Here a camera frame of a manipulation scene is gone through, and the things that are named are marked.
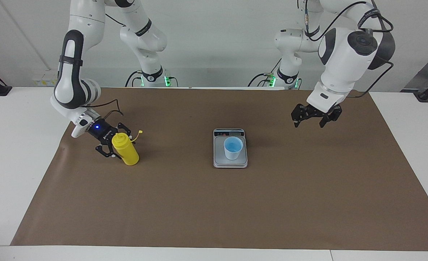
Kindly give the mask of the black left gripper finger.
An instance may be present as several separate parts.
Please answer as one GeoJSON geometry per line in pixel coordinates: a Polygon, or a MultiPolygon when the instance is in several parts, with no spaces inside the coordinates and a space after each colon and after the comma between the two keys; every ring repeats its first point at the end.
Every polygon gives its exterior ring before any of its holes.
{"type": "Polygon", "coordinates": [[[304,104],[297,104],[295,106],[295,108],[291,112],[291,119],[295,128],[299,127],[302,121],[309,119],[308,109],[309,106],[304,104]]]}
{"type": "Polygon", "coordinates": [[[320,128],[325,127],[329,122],[337,121],[342,112],[343,110],[341,108],[332,108],[328,113],[323,114],[320,120],[320,128]]]}

